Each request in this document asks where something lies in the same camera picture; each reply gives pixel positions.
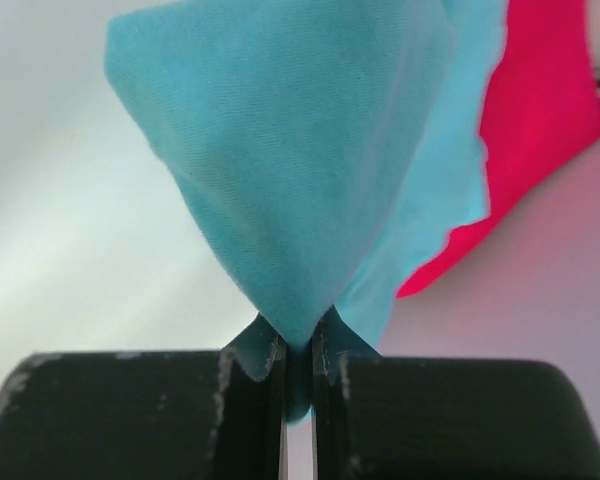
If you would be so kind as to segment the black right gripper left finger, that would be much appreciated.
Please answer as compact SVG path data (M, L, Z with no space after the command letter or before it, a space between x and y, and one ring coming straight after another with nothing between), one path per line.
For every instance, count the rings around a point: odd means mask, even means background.
M53 352L0 388L0 479L279 479L286 346Z

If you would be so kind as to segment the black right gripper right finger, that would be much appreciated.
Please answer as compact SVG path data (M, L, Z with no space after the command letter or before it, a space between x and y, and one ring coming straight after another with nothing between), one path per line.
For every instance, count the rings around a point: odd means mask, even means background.
M335 310L311 349L318 479L600 479L598 436L551 364L384 357Z

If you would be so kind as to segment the teal t-shirt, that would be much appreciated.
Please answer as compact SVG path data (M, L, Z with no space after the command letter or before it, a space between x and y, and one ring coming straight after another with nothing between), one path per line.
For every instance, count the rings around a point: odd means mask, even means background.
M104 71L214 255L295 353L376 343L401 285L490 211L479 123L503 1L175 1Z

